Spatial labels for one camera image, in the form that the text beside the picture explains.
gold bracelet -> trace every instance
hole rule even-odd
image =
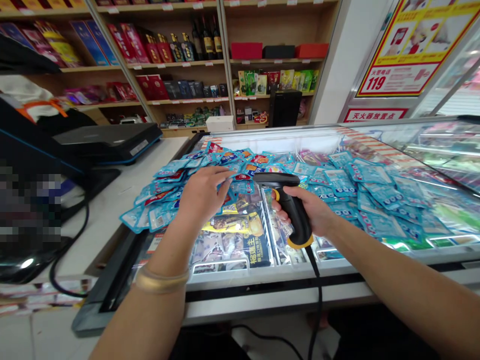
[[[136,275],[136,286],[148,293],[169,294],[185,286],[190,278],[190,271],[179,276],[160,276],[147,269],[147,265],[141,267]]]

black speaker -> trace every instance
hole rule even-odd
[[[297,125],[302,92],[297,90],[271,90],[269,128]]]

chest freezer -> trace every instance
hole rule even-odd
[[[207,142],[212,141],[233,150],[250,148],[255,153],[289,153],[296,161],[312,165],[328,154],[342,151],[383,163],[397,174],[417,181],[424,197],[432,204],[432,211],[451,233],[427,235],[416,240],[383,237],[379,241],[437,271],[462,273],[464,284],[471,285],[478,283],[480,277],[480,269],[476,272],[466,270],[480,260],[479,195],[470,183],[462,183],[461,178],[452,178],[442,172],[453,166],[451,162],[448,165],[449,161],[445,160],[446,164],[436,169],[438,161],[430,162],[428,158],[437,154],[435,149],[451,149],[454,139],[460,136],[457,132],[461,132],[460,139],[463,139],[465,129],[468,134],[476,134],[480,125],[469,118],[429,118],[351,126],[335,124],[200,133],[177,158],[205,149]],[[430,136],[429,140],[424,140],[423,134]],[[472,142],[475,136],[468,139]],[[422,154],[427,156],[418,156],[413,152],[418,149],[412,145],[423,147]],[[480,149],[468,144],[467,156],[475,162]],[[456,165],[466,173],[473,167],[472,164],[462,166],[461,163]],[[263,190],[256,188],[253,193],[239,197],[237,213],[225,219],[228,222],[238,220],[232,218],[247,218],[255,224],[254,229],[250,226],[249,232],[221,232],[218,229],[225,224],[215,223],[211,224],[212,228],[200,232],[190,257],[185,325],[265,314],[272,309],[277,312],[297,309],[316,303],[315,275],[308,257],[304,250],[288,246],[288,232],[276,218],[269,199]],[[107,325],[162,236],[163,231],[131,232],[120,243],[72,324],[77,335],[96,334]],[[325,302],[367,296],[369,290],[361,275],[327,240],[315,238],[313,248]]]

poster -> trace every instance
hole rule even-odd
[[[420,95],[479,13],[480,1],[400,0],[356,97]]]
[[[356,123],[374,120],[396,120],[404,117],[407,108],[351,108],[343,120],[344,123]]]

white box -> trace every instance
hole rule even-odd
[[[209,132],[225,132],[235,130],[233,115],[210,116],[205,123]]]

